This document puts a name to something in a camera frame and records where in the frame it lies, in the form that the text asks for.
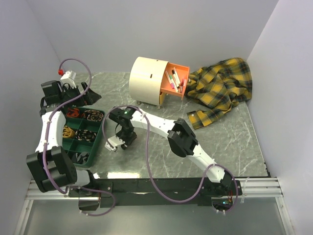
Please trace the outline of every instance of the yellow plaid shirt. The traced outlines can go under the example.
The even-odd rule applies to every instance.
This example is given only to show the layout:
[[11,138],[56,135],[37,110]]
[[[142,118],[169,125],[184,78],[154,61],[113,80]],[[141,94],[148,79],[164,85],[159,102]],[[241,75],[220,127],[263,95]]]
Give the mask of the yellow plaid shirt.
[[220,119],[239,102],[252,97],[252,78],[248,64],[241,58],[232,58],[202,67],[189,75],[186,96],[208,110],[187,113],[194,129]]

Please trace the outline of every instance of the sorting tray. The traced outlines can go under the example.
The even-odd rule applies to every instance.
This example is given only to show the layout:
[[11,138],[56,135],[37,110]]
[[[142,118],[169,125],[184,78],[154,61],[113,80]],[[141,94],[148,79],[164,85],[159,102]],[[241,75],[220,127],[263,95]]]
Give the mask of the sorting tray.
[[[85,110],[97,110],[97,109],[90,109],[90,108],[80,108],[80,107],[75,107],[79,109],[80,113],[82,114]],[[63,138],[63,149],[67,152],[68,156],[72,158],[75,156],[76,153],[80,154],[82,152],[88,152],[89,157],[86,161],[85,164],[76,164],[74,163],[75,166],[77,167],[82,167],[82,168],[89,168],[92,165],[93,159],[96,155],[96,152],[99,147],[100,140],[102,138],[102,121],[89,121],[83,118],[72,118],[72,117],[67,117],[66,116],[66,125],[73,129],[74,131],[77,130],[89,130],[96,132],[96,138],[94,142],[88,142],[88,141],[80,141],[75,138],[68,139],[68,138]]]

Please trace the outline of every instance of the colored marker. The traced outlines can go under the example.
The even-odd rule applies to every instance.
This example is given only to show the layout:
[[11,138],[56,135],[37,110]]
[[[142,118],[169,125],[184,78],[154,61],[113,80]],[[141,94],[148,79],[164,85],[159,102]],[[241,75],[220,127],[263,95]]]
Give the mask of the colored marker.
[[[171,78],[172,83],[175,84],[175,82],[173,80],[173,77],[171,75],[170,75],[170,78]],[[176,86],[174,86],[174,89],[175,89],[176,92],[179,92]]]
[[175,67],[174,67],[174,70],[172,70],[172,73],[173,73],[173,77],[175,78],[176,84],[178,85],[177,88],[179,88],[180,79],[179,79],[179,77],[178,77],[178,73],[176,72]]
[[175,86],[174,86],[174,84],[172,83],[172,81],[171,81],[171,79],[170,79],[170,76],[168,75],[168,72],[167,72],[167,71],[165,71],[165,75],[166,75],[167,80],[168,80],[168,82],[170,83],[172,89],[174,89]]
[[182,89],[184,87],[184,80],[181,81],[181,85],[180,85],[180,93],[182,93]]

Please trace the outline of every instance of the gray marble surface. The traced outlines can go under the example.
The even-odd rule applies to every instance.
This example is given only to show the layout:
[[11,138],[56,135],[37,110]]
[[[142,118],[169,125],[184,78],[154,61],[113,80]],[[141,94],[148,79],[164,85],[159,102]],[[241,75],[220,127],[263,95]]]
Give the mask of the gray marble surface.
[[[113,106],[132,104],[129,95],[129,73],[101,72],[92,76],[91,88],[102,95],[102,99],[91,107],[107,112]],[[76,83],[85,81],[87,74],[76,76]],[[168,119],[184,118],[191,126],[187,112],[205,109],[203,106],[184,98],[168,95],[158,110],[150,104],[136,105],[144,111]],[[115,122],[106,122],[106,134],[114,135]],[[135,129],[137,139],[127,150],[119,148],[110,152],[101,140],[97,156],[90,170],[101,178],[148,178],[145,164],[146,131]],[[235,176],[267,176],[266,165],[254,132],[246,103],[227,113],[219,121],[207,127],[194,130],[196,137],[215,161],[228,168]],[[202,171],[190,160],[171,152],[167,139],[151,133],[149,139],[149,162],[154,177],[200,177]]]

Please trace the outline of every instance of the red connector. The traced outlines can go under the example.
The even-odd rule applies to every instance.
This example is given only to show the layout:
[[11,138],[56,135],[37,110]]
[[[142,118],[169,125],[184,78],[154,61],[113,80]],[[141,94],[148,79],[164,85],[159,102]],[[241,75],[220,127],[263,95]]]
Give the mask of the red connector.
[[59,74],[60,76],[63,76],[63,75],[64,75],[63,70],[59,70],[59,71],[58,71],[58,74]]

